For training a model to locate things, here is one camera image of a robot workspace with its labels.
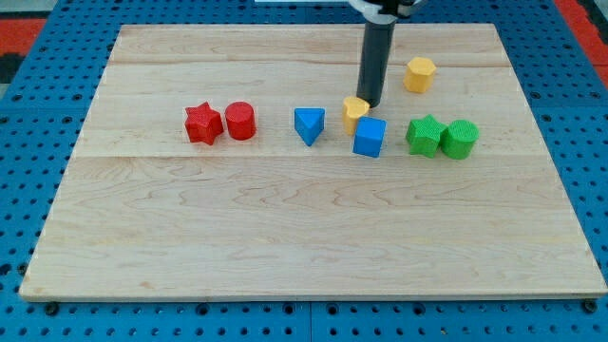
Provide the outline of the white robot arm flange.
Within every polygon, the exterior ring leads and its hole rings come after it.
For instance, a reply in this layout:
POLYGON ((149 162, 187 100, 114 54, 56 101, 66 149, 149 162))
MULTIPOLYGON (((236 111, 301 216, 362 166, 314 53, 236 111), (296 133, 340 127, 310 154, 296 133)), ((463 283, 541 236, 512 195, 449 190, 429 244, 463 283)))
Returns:
POLYGON ((387 25, 397 19, 409 18, 428 0, 349 0, 348 3, 374 24, 387 25))

